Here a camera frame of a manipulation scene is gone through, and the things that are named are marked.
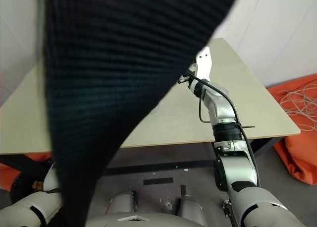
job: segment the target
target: black cloth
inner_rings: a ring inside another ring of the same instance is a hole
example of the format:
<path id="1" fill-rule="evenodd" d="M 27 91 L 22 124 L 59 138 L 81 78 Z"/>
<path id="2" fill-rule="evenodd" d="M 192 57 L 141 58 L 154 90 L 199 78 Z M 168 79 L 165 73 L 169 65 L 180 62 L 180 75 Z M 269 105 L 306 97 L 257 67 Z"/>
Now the black cloth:
<path id="1" fill-rule="evenodd" d="M 46 103 L 65 225 L 84 226 L 103 170 L 233 2 L 46 0 Z"/>

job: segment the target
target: orange cushion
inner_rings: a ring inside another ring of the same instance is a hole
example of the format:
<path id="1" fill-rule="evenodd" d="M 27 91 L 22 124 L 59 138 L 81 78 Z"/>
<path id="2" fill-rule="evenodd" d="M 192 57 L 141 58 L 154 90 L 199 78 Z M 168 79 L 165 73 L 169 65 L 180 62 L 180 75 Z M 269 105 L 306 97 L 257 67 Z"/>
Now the orange cushion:
<path id="1" fill-rule="evenodd" d="M 272 88 L 268 91 L 280 102 L 285 96 L 286 91 L 297 91 L 303 89 L 305 86 L 317 86 L 317 74 L 302 77 L 294 81 L 290 81 Z M 317 99 L 317 89 L 305 90 L 307 96 Z M 302 99 L 301 96 L 292 95 L 293 99 Z M 283 103 L 284 109 L 295 108 L 292 102 Z M 312 107 L 314 112 L 317 112 L 317 107 Z M 304 115 L 292 115 L 291 119 L 301 128 L 302 126 L 314 125 Z M 278 152 L 280 158 L 286 165 L 290 174 L 305 183 L 310 185 L 317 184 L 317 131 L 302 131 L 300 135 L 288 136 L 283 141 L 274 145 L 275 150 Z"/>
<path id="2" fill-rule="evenodd" d="M 42 153 L 42 154 L 26 154 L 29 158 L 41 162 L 45 161 L 51 157 L 50 153 Z M 14 180 L 18 177 L 21 172 L 15 170 L 7 165 L 0 164 L 0 187 L 7 191 L 10 191 L 11 186 Z"/>

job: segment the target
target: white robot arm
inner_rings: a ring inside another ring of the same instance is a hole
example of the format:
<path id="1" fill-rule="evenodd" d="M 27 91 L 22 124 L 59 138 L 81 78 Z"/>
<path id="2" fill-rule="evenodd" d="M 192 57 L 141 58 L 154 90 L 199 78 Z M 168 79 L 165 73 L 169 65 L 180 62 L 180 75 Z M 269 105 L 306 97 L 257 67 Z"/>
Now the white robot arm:
<path id="1" fill-rule="evenodd" d="M 2 227 L 44 227 L 62 207 L 54 165 L 45 180 L 44 191 L 35 192 L 0 210 Z"/>
<path id="2" fill-rule="evenodd" d="M 211 54 L 204 47 L 196 56 L 195 75 L 188 71 L 181 82 L 202 99 L 209 111 L 215 137 L 215 180 L 230 200 L 224 203 L 235 227 L 303 227 L 269 191 L 260 187 L 259 174 L 251 146 L 241 127 L 227 91 L 209 80 Z"/>

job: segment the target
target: beige tabletop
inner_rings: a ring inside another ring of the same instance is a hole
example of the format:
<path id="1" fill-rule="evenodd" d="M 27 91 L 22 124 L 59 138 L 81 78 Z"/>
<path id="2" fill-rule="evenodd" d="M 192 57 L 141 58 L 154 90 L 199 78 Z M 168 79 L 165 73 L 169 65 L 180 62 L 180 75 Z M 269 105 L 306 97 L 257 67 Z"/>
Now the beige tabletop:
<path id="1" fill-rule="evenodd" d="M 211 81 L 225 87 L 250 139 L 299 134 L 300 130 L 223 39 L 209 44 Z M 0 154 L 50 151 L 42 81 L 35 67 L 1 108 Z M 129 135 L 122 148 L 214 141 L 210 124 L 198 117 L 198 98 L 176 84 Z M 202 108 L 203 119 L 209 119 Z"/>

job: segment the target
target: table leg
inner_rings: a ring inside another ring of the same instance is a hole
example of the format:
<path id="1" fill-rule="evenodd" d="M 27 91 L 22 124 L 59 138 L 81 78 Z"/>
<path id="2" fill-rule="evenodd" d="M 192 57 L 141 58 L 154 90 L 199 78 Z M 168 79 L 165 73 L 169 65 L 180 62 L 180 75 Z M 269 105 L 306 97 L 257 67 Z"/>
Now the table leg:
<path id="1" fill-rule="evenodd" d="M 0 163 L 28 174 L 38 180 L 44 180 L 48 169 L 41 163 L 23 154 L 0 155 Z"/>
<path id="2" fill-rule="evenodd" d="M 275 143 L 283 139 L 284 137 L 273 137 L 266 139 L 255 139 L 251 142 L 251 147 L 254 152 L 254 157 L 260 156 L 263 152 L 272 147 Z"/>

